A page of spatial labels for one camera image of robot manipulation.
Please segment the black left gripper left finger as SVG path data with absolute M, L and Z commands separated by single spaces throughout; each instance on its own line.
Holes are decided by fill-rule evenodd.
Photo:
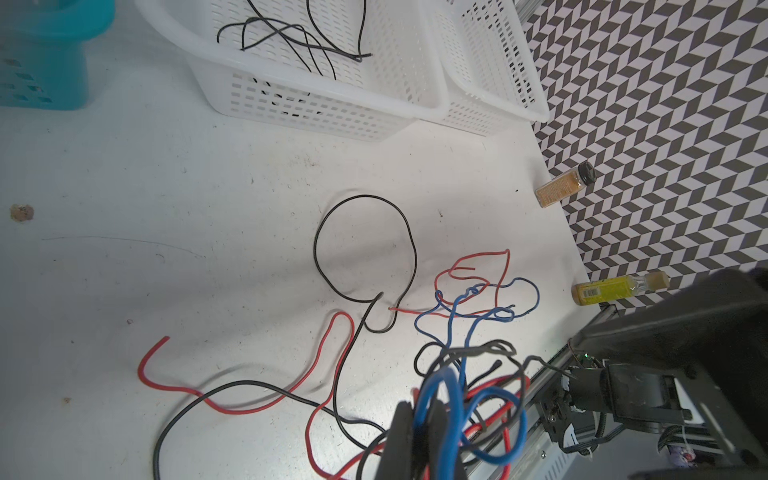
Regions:
M 413 478 L 413 408 L 400 402 L 390 425 L 376 480 L 411 480 Z

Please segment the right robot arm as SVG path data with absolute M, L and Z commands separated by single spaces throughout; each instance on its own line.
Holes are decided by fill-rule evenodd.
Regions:
M 655 479 L 767 475 L 767 272 L 724 269 L 653 307 L 579 331 L 578 359 L 534 398 L 549 439 L 590 453 L 620 432 L 709 450 Z

